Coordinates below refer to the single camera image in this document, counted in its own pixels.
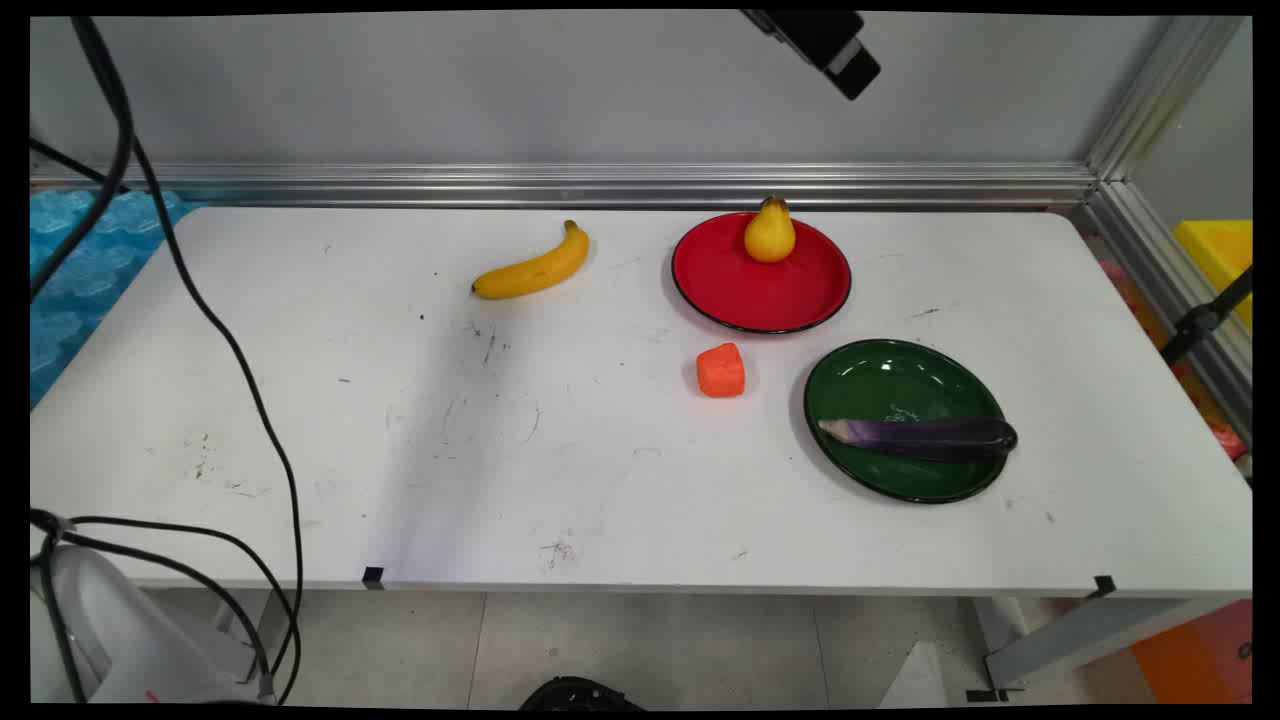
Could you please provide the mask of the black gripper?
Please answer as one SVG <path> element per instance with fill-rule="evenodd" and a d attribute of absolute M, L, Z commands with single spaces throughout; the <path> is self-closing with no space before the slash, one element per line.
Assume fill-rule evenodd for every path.
<path fill-rule="evenodd" d="M 790 46 L 850 102 L 879 77 L 882 68 L 858 38 L 865 19 L 854 10 L 741 10 L 760 32 Z"/>

